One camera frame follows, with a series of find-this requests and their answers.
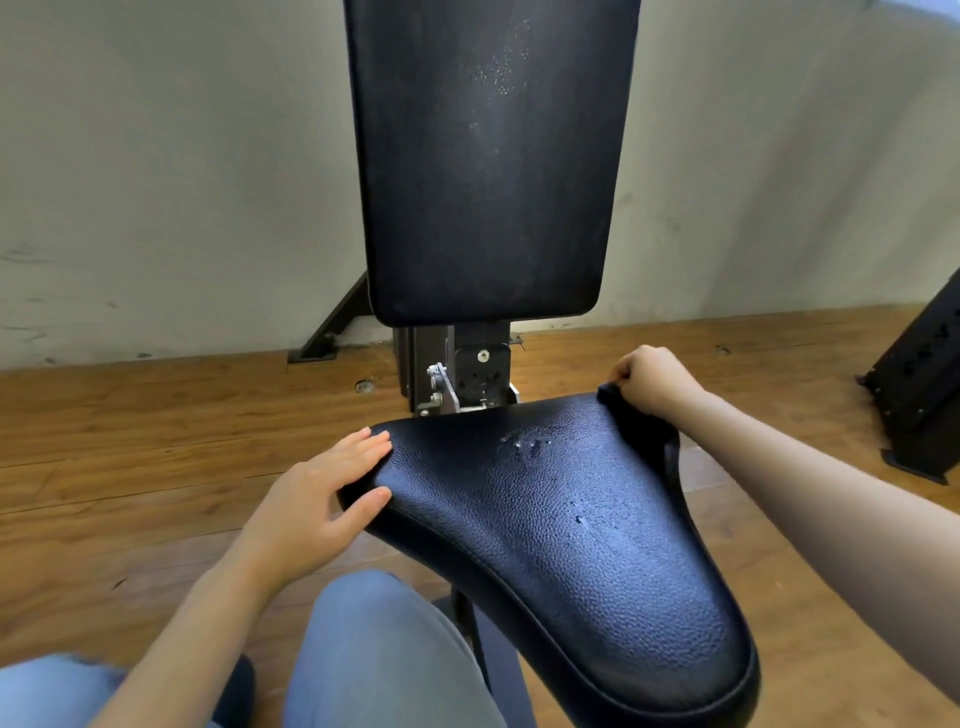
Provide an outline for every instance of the black backrest pad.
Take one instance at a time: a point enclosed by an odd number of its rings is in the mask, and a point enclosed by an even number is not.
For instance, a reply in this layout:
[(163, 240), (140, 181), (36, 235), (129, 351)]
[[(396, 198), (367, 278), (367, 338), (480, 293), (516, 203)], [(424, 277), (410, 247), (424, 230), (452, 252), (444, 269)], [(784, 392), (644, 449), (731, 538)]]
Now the black backrest pad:
[(615, 390), (386, 423), (341, 491), (394, 493), (370, 531), (457, 585), (578, 726), (742, 726), (750, 632), (690, 520), (678, 436)]
[(640, 0), (345, 0), (373, 312), (596, 303)]

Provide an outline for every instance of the preacher curl bench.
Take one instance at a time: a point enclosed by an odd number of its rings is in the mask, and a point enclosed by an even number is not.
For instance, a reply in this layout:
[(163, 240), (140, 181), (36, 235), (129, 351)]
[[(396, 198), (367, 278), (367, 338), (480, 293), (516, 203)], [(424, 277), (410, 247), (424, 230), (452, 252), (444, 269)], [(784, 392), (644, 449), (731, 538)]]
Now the preacher curl bench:
[(372, 310), (444, 337), (426, 416), (373, 429), (394, 450), (343, 506), (390, 487), (370, 532), (453, 585), (512, 728), (517, 650), (578, 726), (746, 724), (756, 648), (677, 431), (615, 387), (521, 404), (509, 379), (511, 321), (599, 295), (639, 0), (345, 5)]

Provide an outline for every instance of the blue jeans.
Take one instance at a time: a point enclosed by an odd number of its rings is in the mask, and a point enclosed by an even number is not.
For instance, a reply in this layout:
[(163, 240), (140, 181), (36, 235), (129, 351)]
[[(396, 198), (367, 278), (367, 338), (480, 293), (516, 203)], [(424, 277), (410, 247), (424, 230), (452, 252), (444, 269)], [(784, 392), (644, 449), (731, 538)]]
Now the blue jeans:
[[(0, 669), (0, 726), (84, 728), (123, 670), (50, 655)], [(317, 599), (287, 690), (284, 728), (504, 728), (456, 627), (382, 571)], [(208, 728), (217, 728), (210, 723)]]

